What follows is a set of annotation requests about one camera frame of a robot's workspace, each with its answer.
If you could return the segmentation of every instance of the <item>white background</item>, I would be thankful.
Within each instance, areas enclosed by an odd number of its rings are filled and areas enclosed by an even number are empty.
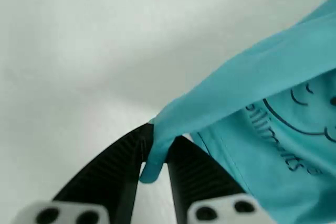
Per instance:
[[[0,0],[1,223],[324,0]],[[133,224],[175,222],[167,173]]]

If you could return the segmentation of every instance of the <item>blue cloth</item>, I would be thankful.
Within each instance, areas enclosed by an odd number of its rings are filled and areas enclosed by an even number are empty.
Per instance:
[[[227,61],[154,119],[140,180],[191,133],[279,223],[336,220],[336,0]]]

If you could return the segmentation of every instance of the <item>black plastic part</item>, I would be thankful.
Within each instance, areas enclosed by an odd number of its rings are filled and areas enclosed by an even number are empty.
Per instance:
[[[141,163],[152,144],[152,124],[131,131],[85,166],[54,200],[103,205],[111,224],[129,224]]]
[[[179,224],[186,223],[193,202],[244,192],[217,161],[182,136],[171,146],[167,163]]]
[[[130,224],[141,163],[152,144],[152,124],[133,130],[85,166],[54,200],[103,205],[111,224]],[[186,224],[193,202],[244,192],[213,158],[182,136],[170,147],[166,162],[178,224]]]
[[[55,207],[42,210],[36,217],[37,224],[51,224],[59,216],[59,210]]]
[[[235,209],[237,212],[254,212],[254,206],[247,201],[241,200],[235,203]]]
[[[80,214],[76,219],[76,224],[97,224],[99,221],[98,213],[86,211]]]
[[[215,220],[217,219],[216,211],[211,207],[201,207],[196,211],[198,220]]]

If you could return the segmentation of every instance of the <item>cartoon face print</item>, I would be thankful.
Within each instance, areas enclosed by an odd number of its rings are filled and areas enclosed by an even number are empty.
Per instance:
[[[336,143],[336,70],[263,100],[283,125]]]

